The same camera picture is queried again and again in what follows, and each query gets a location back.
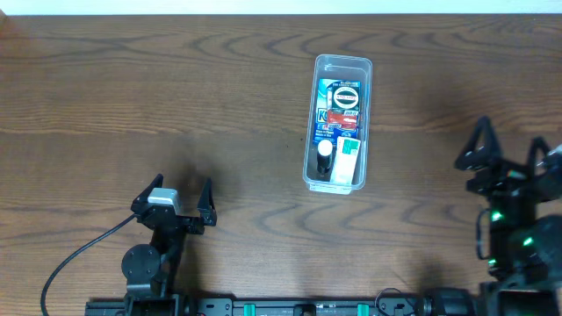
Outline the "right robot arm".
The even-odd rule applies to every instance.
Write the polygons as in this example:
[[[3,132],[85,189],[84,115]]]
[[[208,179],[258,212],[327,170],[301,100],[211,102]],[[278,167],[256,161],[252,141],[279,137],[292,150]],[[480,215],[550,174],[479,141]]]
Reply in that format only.
[[[493,281],[479,294],[437,288],[416,303],[417,315],[557,315],[561,304],[561,218],[537,216],[537,206],[561,198],[561,149],[544,138],[530,143],[525,163],[503,157],[491,120],[482,117],[454,166],[474,176],[467,191],[488,207],[488,240],[476,231],[476,253],[488,265]]]

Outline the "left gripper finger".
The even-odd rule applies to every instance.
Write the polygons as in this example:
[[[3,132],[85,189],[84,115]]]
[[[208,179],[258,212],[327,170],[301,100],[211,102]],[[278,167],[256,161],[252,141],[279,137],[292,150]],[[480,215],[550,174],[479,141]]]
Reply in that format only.
[[[155,188],[161,188],[163,184],[163,175],[157,174],[153,181],[133,200],[131,211],[134,214],[142,214],[147,209],[148,197]]]
[[[216,226],[217,224],[217,213],[213,201],[212,186],[212,179],[207,178],[197,205],[204,226]]]

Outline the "green round-label box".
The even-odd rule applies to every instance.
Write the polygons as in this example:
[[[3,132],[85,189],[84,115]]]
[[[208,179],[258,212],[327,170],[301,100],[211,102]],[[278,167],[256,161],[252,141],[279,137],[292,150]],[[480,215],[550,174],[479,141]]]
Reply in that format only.
[[[333,111],[356,111],[359,109],[360,87],[356,83],[338,82],[332,84]]]

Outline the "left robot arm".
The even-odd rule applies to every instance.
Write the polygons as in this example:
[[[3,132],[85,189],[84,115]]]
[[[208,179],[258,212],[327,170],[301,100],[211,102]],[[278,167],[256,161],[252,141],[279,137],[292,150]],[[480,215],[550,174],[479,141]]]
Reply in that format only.
[[[137,222],[152,231],[148,244],[138,244],[123,256],[126,278],[126,315],[193,315],[197,308],[188,296],[173,291],[176,273],[189,234],[201,235],[217,224],[212,180],[206,179],[197,203],[198,216],[185,216],[175,189],[164,188],[163,175],[133,200]]]

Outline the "dark bottle white cap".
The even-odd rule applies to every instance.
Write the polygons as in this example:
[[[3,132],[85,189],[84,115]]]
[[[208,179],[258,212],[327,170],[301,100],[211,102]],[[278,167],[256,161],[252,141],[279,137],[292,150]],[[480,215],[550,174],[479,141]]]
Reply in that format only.
[[[330,140],[321,140],[317,146],[318,177],[325,181],[333,165],[334,146]]]

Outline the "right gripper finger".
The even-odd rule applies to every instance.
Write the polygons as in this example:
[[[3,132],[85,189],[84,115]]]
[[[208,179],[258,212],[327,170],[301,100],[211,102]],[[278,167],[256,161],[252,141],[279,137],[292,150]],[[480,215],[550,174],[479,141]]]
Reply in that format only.
[[[474,130],[454,162],[459,170],[480,170],[490,167],[502,157],[498,141],[489,117],[478,119]]]
[[[541,153],[543,156],[548,155],[551,151],[550,146],[542,136],[538,136],[530,143],[526,166],[531,176],[534,176],[537,168],[537,155]]]

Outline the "blue Kool Fever box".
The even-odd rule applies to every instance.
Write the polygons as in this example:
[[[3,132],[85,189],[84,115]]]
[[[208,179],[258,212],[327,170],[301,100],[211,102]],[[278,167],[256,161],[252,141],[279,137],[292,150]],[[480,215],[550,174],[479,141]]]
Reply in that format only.
[[[332,84],[338,82],[356,83],[360,87],[359,120],[361,114],[361,82],[349,80],[336,80],[321,78],[318,83],[317,99],[314,110],[313,143],[318,144],[321,140],[330,140],[333,144],[337,138],[356,138],[359,130],[359,120],[356,129],[341,129],[328,123],[328,110],[332,110]]]

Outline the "green white medicine box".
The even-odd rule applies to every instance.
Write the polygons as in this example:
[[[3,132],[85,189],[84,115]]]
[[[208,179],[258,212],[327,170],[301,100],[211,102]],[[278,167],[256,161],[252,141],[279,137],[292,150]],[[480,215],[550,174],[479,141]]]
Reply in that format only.
[[[361,141],[350,137],[338,137],[330,182],[352,185]]]

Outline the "red small box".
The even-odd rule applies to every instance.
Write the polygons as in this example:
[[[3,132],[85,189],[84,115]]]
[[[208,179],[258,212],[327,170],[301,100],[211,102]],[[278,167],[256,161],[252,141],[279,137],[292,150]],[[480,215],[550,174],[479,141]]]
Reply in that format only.
[[[334,127],[341,129],[356,129],[359,120],[359,111],[346,110],[335,111],[328,110],[328,123]]]

